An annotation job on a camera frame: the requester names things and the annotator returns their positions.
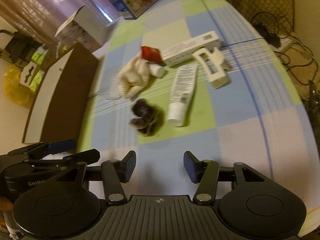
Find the white knitted cloth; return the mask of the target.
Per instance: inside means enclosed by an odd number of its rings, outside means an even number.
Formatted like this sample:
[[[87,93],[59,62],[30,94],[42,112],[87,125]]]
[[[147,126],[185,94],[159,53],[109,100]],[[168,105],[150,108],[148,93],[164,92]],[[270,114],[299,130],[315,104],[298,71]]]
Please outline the white knitted cloth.
[[[138,54],[118,74],[118,89],[124,99],[136,96],[149,82],[149,63]]]

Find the quilted beige chair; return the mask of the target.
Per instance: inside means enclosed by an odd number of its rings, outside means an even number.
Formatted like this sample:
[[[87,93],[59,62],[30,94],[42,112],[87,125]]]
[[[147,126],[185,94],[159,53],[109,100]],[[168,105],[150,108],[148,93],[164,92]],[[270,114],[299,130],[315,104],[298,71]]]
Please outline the quilted beige chair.
[[[263,22],[271,28],[279,28],[283,34],[293,32],[293,0],[227,0],[249,22]]]

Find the tissue pack cardboard box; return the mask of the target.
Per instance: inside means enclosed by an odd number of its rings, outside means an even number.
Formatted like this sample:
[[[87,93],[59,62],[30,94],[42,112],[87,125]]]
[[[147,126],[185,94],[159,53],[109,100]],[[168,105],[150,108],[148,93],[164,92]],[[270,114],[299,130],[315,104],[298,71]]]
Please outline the tissue pack cardboard box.
[[[20,85],[28,88],[32,93],[35,93],[39,87],[44,71],[41,66],[47,56],[49,47],[44,43],[37,48],[31,55],[30,62],[23,68],[20,75]]]

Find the white cream tube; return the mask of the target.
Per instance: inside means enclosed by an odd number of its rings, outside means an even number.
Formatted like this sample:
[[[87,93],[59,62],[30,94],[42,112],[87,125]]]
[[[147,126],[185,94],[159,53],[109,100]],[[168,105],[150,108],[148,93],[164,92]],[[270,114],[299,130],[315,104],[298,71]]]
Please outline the white cream tube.
[[[167,122],[174,127],[184,125],[189,104],[194,94],[198,64],[191,63],[178,67],[171,88]]]

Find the dark brown velvet scrunchie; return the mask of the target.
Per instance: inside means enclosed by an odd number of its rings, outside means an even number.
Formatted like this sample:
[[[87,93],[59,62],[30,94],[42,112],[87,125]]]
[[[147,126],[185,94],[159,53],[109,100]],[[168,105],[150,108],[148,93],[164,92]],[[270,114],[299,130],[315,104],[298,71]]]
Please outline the dark brown velvet scrunchie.
[[[164,112],[159,106],[138,99],[131,107],[134,117],[129,124],[145,137],[154,136],[164,123]]]

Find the black folding rack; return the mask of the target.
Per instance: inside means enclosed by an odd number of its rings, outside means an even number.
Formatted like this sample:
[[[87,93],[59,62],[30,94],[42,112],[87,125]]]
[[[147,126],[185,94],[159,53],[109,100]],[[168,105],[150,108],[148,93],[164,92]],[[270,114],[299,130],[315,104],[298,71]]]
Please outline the black folding rack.
[[[1,29],[1,34],[11,36],[11,40],[1,49],[1,59],[8,63],[24,68],[30,61],[41,43],[30,36],[26,36],[19,31],[14,33]]]

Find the white appliance box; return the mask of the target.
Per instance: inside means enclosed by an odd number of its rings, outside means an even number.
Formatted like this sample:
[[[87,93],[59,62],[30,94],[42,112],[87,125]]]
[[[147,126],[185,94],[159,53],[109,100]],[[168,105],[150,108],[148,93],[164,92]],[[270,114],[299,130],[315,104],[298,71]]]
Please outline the white appliance box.
[[[94,52],[105,44],[107,35],[105,22],[83,5],[58,27],[55,38],[68,48],[79,42]]]

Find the checkered bed sheet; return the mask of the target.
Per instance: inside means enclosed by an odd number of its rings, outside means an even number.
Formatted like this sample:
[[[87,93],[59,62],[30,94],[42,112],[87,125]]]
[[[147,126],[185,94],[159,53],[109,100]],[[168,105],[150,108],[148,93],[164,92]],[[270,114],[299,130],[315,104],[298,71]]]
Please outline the checkered bed sheet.
[[[132,101],[107,100],[111,78],[141,46],[167,49],[217,32],[230,67],[218,89],[198,68],[194,97],[182,127],[161,124],[145,137],[129,122]],[[96,148],[101,159],[137,154],[126,194],[188,194],[193,184],[183,154],[222,166],[243,162],[296,194],[306,205],[300,231],[319,226],[319,155],[307,112],[285,68],[255,29],[225,0],[159,0],[136,20],[116,20],[111,38],[95,52],[102,59],[82,123],[78,150]]]

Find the brown cardboard storage box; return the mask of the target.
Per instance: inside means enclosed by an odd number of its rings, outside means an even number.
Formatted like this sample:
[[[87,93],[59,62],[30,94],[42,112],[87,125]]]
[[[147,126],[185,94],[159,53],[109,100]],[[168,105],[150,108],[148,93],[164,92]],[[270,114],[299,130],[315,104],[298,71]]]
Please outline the brown cardboard storage box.
[[[76,43],[46,70],[29,111],[22,142],[77,140],[99,60]]]

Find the red snack packet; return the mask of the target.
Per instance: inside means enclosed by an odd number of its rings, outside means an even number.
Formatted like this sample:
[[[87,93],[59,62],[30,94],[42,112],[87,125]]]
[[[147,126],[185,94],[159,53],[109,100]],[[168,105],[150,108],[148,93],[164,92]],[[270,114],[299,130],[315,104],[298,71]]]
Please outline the red snack packet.
[[[161,65],[164,65],[164,61],[161,56],[161,52],[157,48],[152,48],[148,46],[141,46],[141,57],[142,59],[149,61],[149,62],[154,62],[154,63],[159,63]]]

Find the white plastic hair claw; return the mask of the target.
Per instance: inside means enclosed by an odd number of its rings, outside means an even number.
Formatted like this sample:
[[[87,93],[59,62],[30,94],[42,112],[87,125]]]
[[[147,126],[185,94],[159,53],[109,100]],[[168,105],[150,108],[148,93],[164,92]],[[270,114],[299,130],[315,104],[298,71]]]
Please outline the white plastic hair claw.
[[[218,89],[230,82],[226,71],[229,67],[225,63],[225,57],[218,47],[213,51],[201,48],[193,53],[195,61],[203,68],[209,83],[214,89]]]

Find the white power strip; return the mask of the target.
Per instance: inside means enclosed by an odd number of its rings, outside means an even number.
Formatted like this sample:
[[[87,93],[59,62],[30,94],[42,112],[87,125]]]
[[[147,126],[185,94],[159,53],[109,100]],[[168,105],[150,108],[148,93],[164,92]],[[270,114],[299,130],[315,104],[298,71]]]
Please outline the white power strip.
[[[293,45],[293,40],[289,37],[280,39],[280,47],[273,47],[273,51],[285,53]]]

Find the purple curtain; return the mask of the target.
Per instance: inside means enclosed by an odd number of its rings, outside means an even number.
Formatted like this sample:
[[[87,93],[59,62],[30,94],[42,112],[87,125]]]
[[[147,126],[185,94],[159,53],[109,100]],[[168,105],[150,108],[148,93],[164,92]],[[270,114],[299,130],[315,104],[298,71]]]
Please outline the purple curtain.
[[[58,27],[83,5],[106,24],[119,17],[108,0],[1,0],[1,18],[42,43],[56,44]]]

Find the small white bottle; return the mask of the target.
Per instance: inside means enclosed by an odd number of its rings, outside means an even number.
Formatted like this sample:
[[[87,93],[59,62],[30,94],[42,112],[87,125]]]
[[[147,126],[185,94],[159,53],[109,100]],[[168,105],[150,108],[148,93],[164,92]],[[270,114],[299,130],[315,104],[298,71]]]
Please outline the small white bottle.
[[[159,64],[151,63],[149,64],[149,67],[151,76],[162,78],[166,74],[166,68]]]

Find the long white medicine box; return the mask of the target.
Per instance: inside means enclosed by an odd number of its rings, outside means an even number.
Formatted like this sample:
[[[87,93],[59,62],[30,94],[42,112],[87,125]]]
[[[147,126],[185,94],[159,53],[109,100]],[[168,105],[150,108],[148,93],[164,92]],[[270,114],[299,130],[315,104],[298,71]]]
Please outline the long white medicine box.
[[[193,53],[201,48],[212,51],[215,47],[221,47],[221,40],[216,31],[209,31],[165,50],[161,50],[161,57],[163,62],[171,67],[192,59]]]

